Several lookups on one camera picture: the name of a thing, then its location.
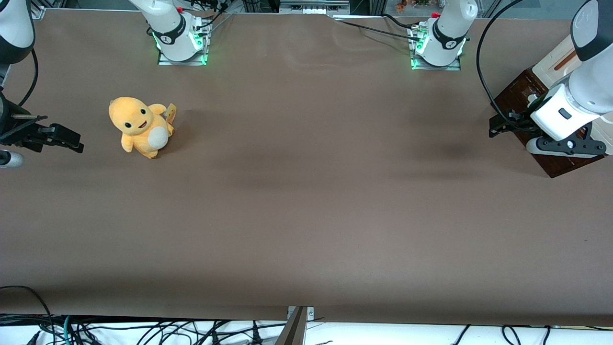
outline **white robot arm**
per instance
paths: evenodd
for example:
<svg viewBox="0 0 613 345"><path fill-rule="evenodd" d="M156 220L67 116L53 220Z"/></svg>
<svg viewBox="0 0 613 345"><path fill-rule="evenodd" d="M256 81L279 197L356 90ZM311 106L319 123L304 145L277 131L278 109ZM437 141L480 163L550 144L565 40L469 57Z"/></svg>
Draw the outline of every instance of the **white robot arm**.
<svg viewBox="0 0 613 345"><path fill-rule="evenodd" d="M475 0L448 1L439 18L430 18L425 22L427 38L416 49L416 54L436 67L454 62L478 12Z"/></svg>
<svg viewBox="0 0 613 345"><path fill-rule="evenodd" d="M525 112L490 118L490 138L527 133L526 149L539 155L591 158L606 152L605 143L590 135L592 121L613 111L613 0L586 0L573 18L571 37L581 66L532 99ZM581 129L583 135L575 135Z"/></svg>
<svg viewBox="0 0 613 345"><path fill-rule="evenodd" d="M33 47L30 0L0 0L0 64L23 60Z"/></svg>
<svg viewBox="0 0 613 345"><path fill-rule="evenodd" d="M530 115L561 141L613 111L613 1L588 0L573 18L571 37L582 64L559 80Z"/></svg>
<svg viewBox="0 0 613 345"><path fill-rule="evenodd" d="M30 0L0 0L0 64L18 63L30 52L35 56L33 47L34 24ZM27 95L19 104L15 104L4 97L0 87L0 144L25 147L35 152L41 152L45 145L83 152L78 133L57 123L41 125L38 122L47 116L32 115L22 108L26 99ZM0 168L17 168L21 164L23 156L20 153L0 150Z"/></svg>
<svg viewBox="0 0 613 345"><path fill-rule="evenodd" d="M168 59L184 61L202 50L202 44L194 39L198 31L194 28L202 25L200 18L187 12L180 14L170 0L129 1L143 13L160 51Z"/></svg>

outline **metal mounting plate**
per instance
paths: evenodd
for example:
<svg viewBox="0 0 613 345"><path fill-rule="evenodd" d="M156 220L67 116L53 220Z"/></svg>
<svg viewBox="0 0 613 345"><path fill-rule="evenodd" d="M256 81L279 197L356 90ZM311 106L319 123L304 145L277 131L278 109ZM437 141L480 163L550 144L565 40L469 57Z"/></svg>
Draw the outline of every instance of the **metal mounting plate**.
<svg viewBox="0 0 613 345"><path fill-rule="evenodd" d="M409 37L418 37L420 39L423 38L423 33L420 31L407 29L406 33L409 35ZM431 64L425 62L424 58L415 52L415 50L417 49L417 45L420 44L420 42L416 42L413 40L408 40L408 41L409 41L409 50L411 51L411 69L426 69L429 71L459 71L460 70L459 56L455 58L454 62L452 62L451 64L445 67L432 66Z"/></svg>
<svg viewBox="0 0 613 345"><path fill-rule="evenodd" d="M292 316L292 313L296 309L295 306L287 307L287 319ZM315 307L306 307L306 320L313 321L315 320Z"/></svg>

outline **cable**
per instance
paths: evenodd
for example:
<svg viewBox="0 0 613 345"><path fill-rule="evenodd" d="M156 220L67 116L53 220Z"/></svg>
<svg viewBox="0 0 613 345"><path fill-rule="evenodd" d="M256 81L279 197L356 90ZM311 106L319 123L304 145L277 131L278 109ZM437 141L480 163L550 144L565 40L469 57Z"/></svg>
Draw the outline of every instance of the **cable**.
<svg viewBox="0 0 613 345"><path fill-rule="evenodd" d="M396 25L400 26L401 28L405 28L405 29L410 29L411 26L419 24L419 22L416 22L416 23L413 23L413 24L403 24L403 23L400 23L396 18L392 17L391 15L389 15L387 13L384 13L381 16L385 17L385 18L390 18Z"/></svg>
<svg viewBox="0 0 613 345"><path fill-rule="evenodd" d="M379 30L379 29L374 29L374 28L369 28L369 27L364 26L364 25L349 23L348 21L342 21L341 20L340 22L343 23L343 24L347 24L347 25L355 26L357 28L362 28L362 29L374 31L374 32L377 32L377 33L382 33L382 34L386 34L386 35L390 35L390 36L396 36L396 37L400 37L400 38L405 38L405 39L409 39L411 41L419 41L419 38L417 38L417 37L410 37L410 36L406 36L406 35L389 33L387 31L383 31L383 30Z"/></svg>
<svg viewBox="0 0 613 345"><path fill-rule="evenodd" d="M56 340L56 335L55 335L53 319L51 318L51 312L49 311L49 307L47 307L47 304L42 299L42 297L40 297L40 295L36 291L34 291L34 289L32 289L31 287L24 286L24 285L5 285L5 286L0 286L0 290L4 290L4 289L23 289L23 290L29 291L31 294L34 295L34 297L36 297L36 299L40 302L42 307L45 309L45 312L47 313L47 317L49 319L49 323L51 324L51 329L53 330L53 345L56 345L57 340Z"/></svg>
<svg viewBox="0 0 613 345"><path fill-rule="evenodd" d="M498 107L498 104L494 100L494 97L492 96L492 92L487 87L487 84L485 83L485 79L483 78L483 73L481 72L481 46L483 45L483 40L485 39L485 35L487 34L487 32L490 29L490 27L492 26L492 24L494 24L496 19L498 19L498 17L500 17L501 14L503 14L506 10L512 8L513 6L517 5L518 3L522 2L522 1L524 1L524 0L514 0L512 3L506 5L503 9L501 9L498 13L496 13L492 17L492 19L489 21L489 23L485 26L485 29L483 29L483 33L481 34L481 38L479 40L479 44L477 45L477 53L476 53L476 56L475 56L475 60L476 60L476 66L477 66L477 74L479 74L479 80L481 81L481 85L483 86L483 89L485 90L485 93L487 93L487 97L490 99L490 102L492 103L492 106L496 110L496 113L498 113L498 115L502 116L502 118L505 121L507 121L507 123L509 123L509 126L513 127L515 130L521 131L521 132L529 132L529 130L525 130L523 128L520 128L520 127L516 126L513 122L511 122L509 120L509 118L502 112L502 110L500 110L500 107Z"/></svg>
<svg viewBox="0 0 613 345"><path fill-rule="evenodd" d="M513 344L511 340L509 340L509 338L506 337L506 333L504 331L507 328L511 329L511 332L513 332L513 335L515 336L515 339L517 340L517 344ZM522 342L519 341L519 337L517 336L517 332L515 332L515 329L513 329L513 327L509 325L502 326L502 337L504 338L504 340L506 340L507 343L509 343L509 345L522 345Z"/></svg>
<svg viewBox="0 0 613 345"><path fill-rule="evenodd" d="M70 339L68 338L69 319L70 315L66 316L66 318L64 319L64 342L66 343L66 345L72 345Z"/></svg>
<svg viewBox="0 0 613 345"><path fill-rule="evenodd" d="M550 326L545 326L545 328L547 329L547 332L545 333L545 338L543 338L543 345L547 345L547 339L549 339L549 333L551 333Z"/></svg>
<svg viewBox="0 0 613 345"><path fill-rule="evenodd" d="M599 331L613 331L613 330L610 330L608 328L600 328L600 327L594 327L594 326L586 326L586 327L587 328L591 328L593 330L599 330Z"/></svg>
<svg viewBox="0 0 613 345"><path fill-rule="evenodd" d="M358 2L356 8L353 9L353 12L349 13L349 15L354 14L363 2L364 2L364 0L361 0L360 2Z"/></svg>
<svg viewBox="0 0 613 345"><path fill-rule="evenodd" d="M204 24L204 25L200 25L200 26L196 26L196 30L200 30L202 28L206 28L207 26L213 24L213 22L219 18L219 16L222 14L223 12L219 12L210 22Z"/></svg>
<svg viewBox="0 0 613 345"><path fill-rule="evenodd" d="M159 339L159 345L162 345L162 343L163 343L163 342L164 342L166 339L170 338L170 336L171 336L171 335L173 335L173 334L178 334L177 332L178 332L178 331L179 331L181 328L183 328L183 327L185 327L185 326L189 325L190 323L191 323L191 321L187 321L187 322L186 322L186 323L184 323L183 325L180 325L179 327L175 328L175 330L174 330L174 331L172 331L172 332L170 332L170 333L166 333L165 335L163 335L163 334L162 334L162 337Z"/></svg>
<svg viewBox="0 0 613 345"><path fill-rule="evenodd" d="M38 81L38 58L36 58L36 52L34 51L34 48L32 48L32 59L34 60L34 79L32 79L32 85L30 85L30 89L28 90L26 95L23 97L21 102L17 104L20 107L25 104L28 98L30 98L32 91L34 91L34 87L36 87L36 82Z"/></svg>
<svg viewBox="0 0 613 345"><path fill-rule="evenodd" d="M460 335L458 336L458 338L451 345L458 345L458 344L460 344L460 342L462 341L462 337L464 336L464 333L466 333L466 331L468 330L468 327L470 327L470 324L468 324L468 325L466 325L466 327L464 327L464 329L460 332Z"/></svg>
<svg viewBox="0 0 613 345"><path fill-rule="evenodd" d="M251 339L253 339L253 341L251 342L251 344L253 345L262 345L262 342L264 341L260 336L260 332L257 330L257 324L255 320L253 320L253 336L251 337Z"/></svg>

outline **table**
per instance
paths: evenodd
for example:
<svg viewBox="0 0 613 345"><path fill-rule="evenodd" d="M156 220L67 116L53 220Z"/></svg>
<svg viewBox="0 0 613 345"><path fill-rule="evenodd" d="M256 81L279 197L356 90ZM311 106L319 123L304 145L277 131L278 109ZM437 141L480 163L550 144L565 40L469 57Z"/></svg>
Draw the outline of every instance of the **table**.
<svg viewBox="0 0 613 345"><path fill-rule="evenodd" d="M485 24L461 72L412 71L402 39L322 15L235 15L208 66L181 67L156 65L138 12L47 11L25 107L85 152L21 150L1 171L0 283L58 314L610 324L613 160L552 180L513 135L488 138ZM498 21L492 92L568 32ZM31 73L15 65L5 95ZM177 105L157 160L121 149L119 96ZM41 312L3 296L1 312Z"/></svg>

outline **stuffed animal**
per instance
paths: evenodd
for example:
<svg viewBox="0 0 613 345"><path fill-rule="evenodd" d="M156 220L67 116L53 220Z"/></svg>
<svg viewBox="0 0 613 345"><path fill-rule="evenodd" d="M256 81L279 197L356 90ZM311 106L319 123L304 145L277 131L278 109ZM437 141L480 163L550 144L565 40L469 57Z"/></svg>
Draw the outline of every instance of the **stuffed animal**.
<svg viewBox="0 0 613 345"><path fill-rule="evenodd" d="M119 97L109 105L111 121L123 132L123 149L129 153L134 147L147 158L156 158L158 150L174 133L172 122L176 113L177 108L172 103L166 109L162 104L146 106L132 97Z"/></svg>

